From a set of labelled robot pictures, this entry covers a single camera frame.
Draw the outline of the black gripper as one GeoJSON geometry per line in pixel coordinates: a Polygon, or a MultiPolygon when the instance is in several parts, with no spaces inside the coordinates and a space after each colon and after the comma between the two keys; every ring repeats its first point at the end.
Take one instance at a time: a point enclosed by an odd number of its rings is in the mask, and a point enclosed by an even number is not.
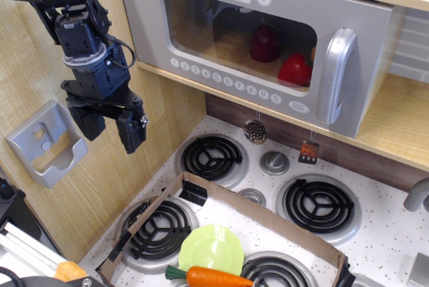
{"type": "Polygon", "coordinates": [[[142,100],[129,89],[131,76],[121,44],[102,44],[96,56],[66,64],[74,79],[65,80],[61,88],[82,134],[93,141],[105,130],[102,115],[119,115],[116,123],[121,143],[133,154],[146,140],[147,115],[142,100]]]}

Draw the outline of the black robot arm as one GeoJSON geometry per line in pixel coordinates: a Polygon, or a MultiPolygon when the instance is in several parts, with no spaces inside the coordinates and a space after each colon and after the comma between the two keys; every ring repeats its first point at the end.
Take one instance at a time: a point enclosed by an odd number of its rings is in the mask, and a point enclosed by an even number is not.
{"type": "Polygon", "coordinates": [[[63,61],[74,75],[61,87],[83,135],[94,140],[105,130],[105,119],[113,119],[125,151],[134,153],[146,139],[147,115],[142,99],[129,89],[131,66],[123,53],[127,44],[109,34],[107,9],[98,0],[14,1],[30,3],[61,46],[63,61]]]}

